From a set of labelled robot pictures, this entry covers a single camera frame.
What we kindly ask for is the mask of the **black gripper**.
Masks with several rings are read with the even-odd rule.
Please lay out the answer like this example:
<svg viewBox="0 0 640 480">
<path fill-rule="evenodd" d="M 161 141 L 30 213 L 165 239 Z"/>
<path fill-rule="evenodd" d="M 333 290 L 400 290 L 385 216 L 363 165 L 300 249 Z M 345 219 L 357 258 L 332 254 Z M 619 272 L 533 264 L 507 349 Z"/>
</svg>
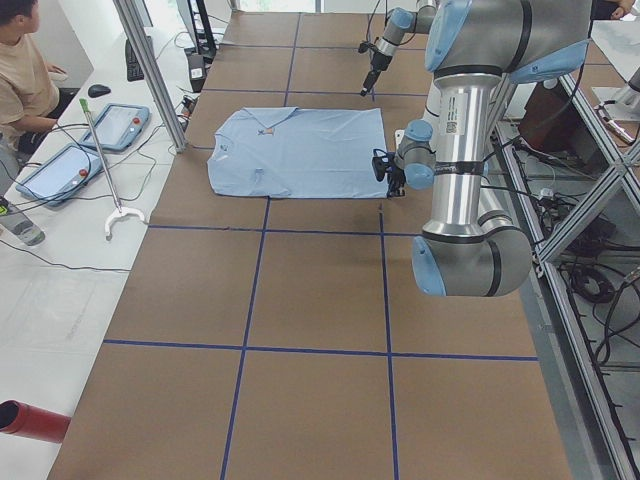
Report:
<svg viewBox="0 0 640 480">
<path fill-rule="evenodd" d="M 400 198 L 406 195 L 405 185 L 406 176 L 402 169 L 388 167 L 386 171 L 387 175 L 387 197 L 388 198 Z"/>
<path fill-rule="evenodd" d="M 386 71 L 391 63 L 392 56 L 381 53 L 375 50 L 371 59 L 370 70 L 363 82 L 363 88 L 361 89 L 361 96 L 369 95 L 369 89 L 372 89 L 376 84 L 380 74 Z"/>
</svg>

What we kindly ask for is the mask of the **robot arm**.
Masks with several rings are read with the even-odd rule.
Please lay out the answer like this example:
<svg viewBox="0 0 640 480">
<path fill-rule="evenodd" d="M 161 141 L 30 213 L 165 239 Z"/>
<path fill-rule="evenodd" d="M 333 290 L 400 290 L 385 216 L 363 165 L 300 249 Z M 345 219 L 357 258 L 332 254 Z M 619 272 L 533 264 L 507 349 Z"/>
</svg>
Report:
<svg viewBox="0 0 640 480">
<path fill-rule="evenodd" d="M 416 11 L 396 7 L 385 17 L 385 29 L 374 42 L 364 40 L 358 46 L 359 54 L 370 53 L 370 68 L 363 81 L 360 95 L 367 96 L 380 74 L 386 71 L 396 50 L 405 43 L 404 37 L 428 34 L 439 7 L 439 1 L 418 1 Z"/>
<path fill-rule="evenodd" d="M 406 132 L 395 161 L 412 187 L 432 186 L 431 214 L 413 241 L 418 287 L 432 296 L 502 296 L 529 274 L 532 248 L 483 176 L 490 100 L 502 80 L 523 84 L 585 61 L 588 1 L 424 1 L 395 13 L 388 42 L 426 33 L 428 99 L 437 116 Z"/>
</svg>

